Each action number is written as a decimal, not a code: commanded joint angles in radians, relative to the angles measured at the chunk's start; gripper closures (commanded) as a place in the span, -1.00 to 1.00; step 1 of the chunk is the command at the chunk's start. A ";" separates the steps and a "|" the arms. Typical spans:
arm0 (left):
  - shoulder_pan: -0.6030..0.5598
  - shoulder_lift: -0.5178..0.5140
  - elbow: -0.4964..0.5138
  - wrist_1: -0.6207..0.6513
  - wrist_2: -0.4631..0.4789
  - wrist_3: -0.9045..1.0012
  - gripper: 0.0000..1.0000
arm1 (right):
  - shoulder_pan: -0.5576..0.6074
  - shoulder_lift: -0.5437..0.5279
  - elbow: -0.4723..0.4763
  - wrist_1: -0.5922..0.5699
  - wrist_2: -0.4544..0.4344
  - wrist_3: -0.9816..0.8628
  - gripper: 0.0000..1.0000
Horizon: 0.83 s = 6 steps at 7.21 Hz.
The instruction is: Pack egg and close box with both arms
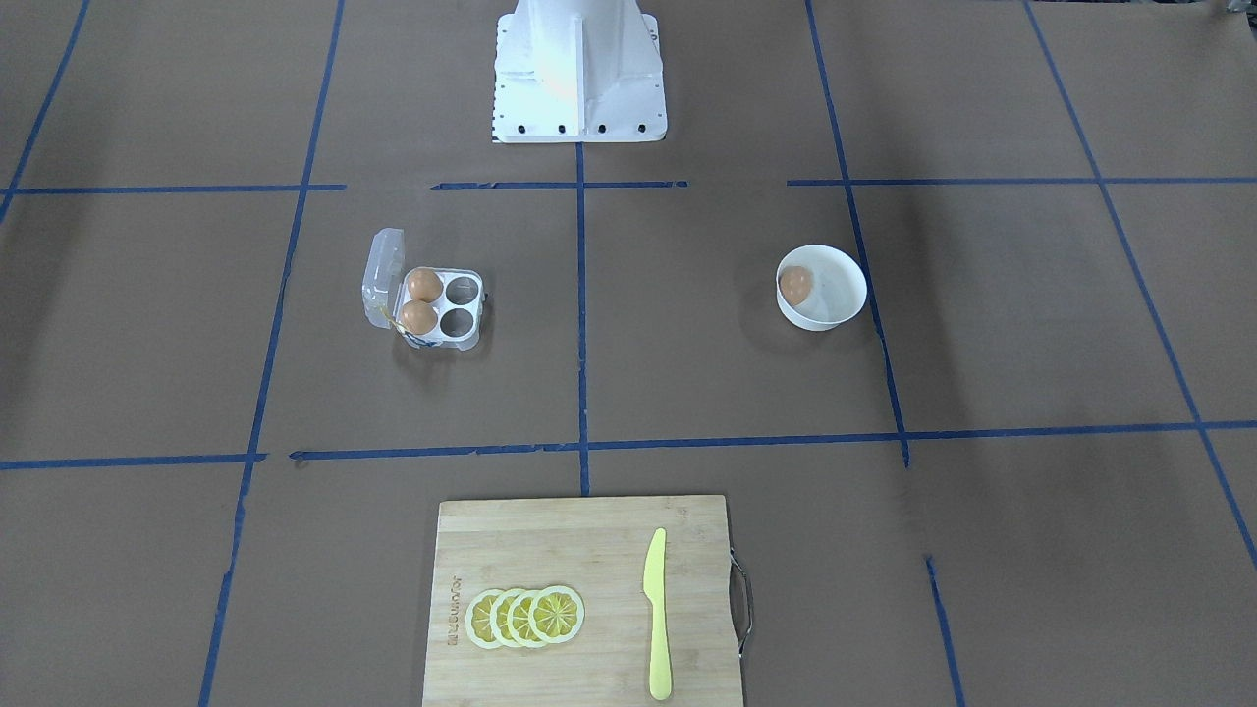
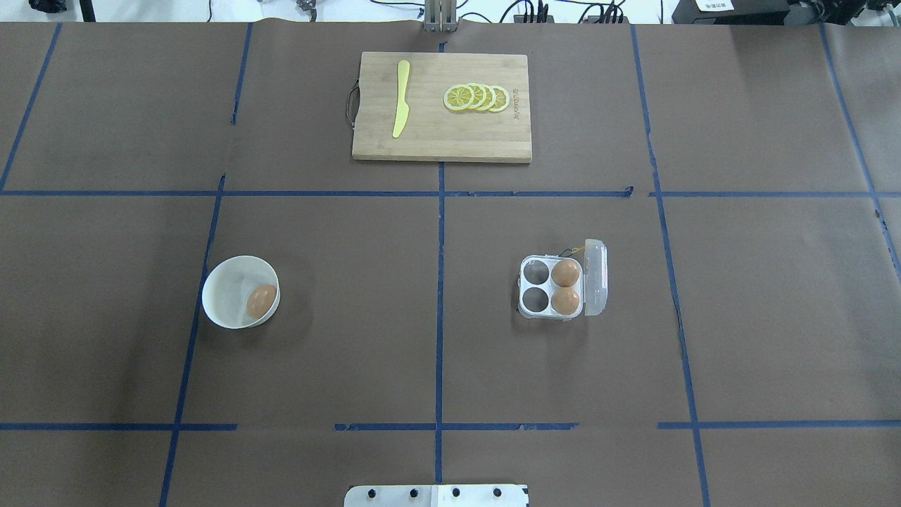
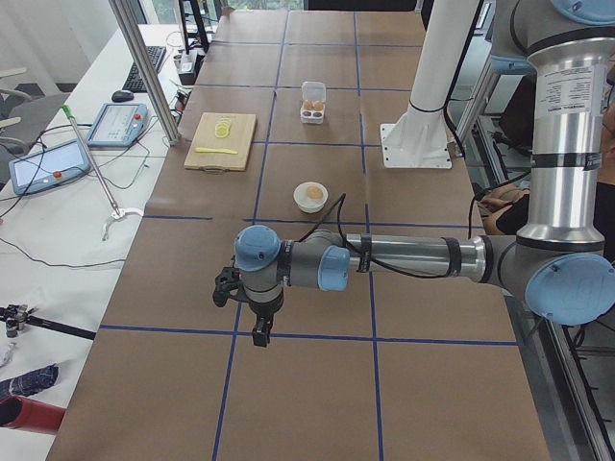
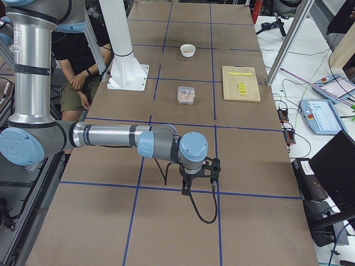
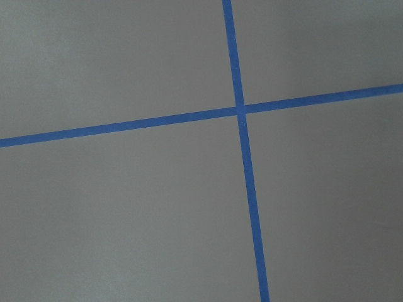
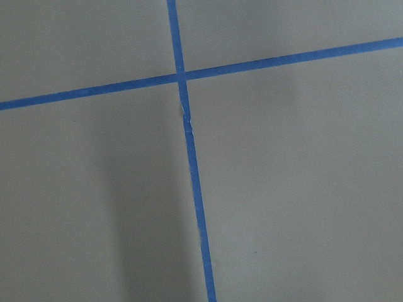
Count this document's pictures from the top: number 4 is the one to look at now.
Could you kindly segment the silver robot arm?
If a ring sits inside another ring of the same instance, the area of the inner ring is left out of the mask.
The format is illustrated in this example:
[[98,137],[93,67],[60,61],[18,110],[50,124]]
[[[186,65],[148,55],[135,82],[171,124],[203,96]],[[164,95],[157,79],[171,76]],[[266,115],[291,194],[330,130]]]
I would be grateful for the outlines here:
[[5,1],[13,23],[15,112],[1,132],[1,154],[28,166],[69,148],[134,147],[142,157],[167,160],[180,167],[182,192],[190,194],[193,179],[212,178],[204,135],[179,136],[171,125],[87,125],[58,121],[50,115],[52,32],[84,33],[94,55],[99,54],[83,1]]

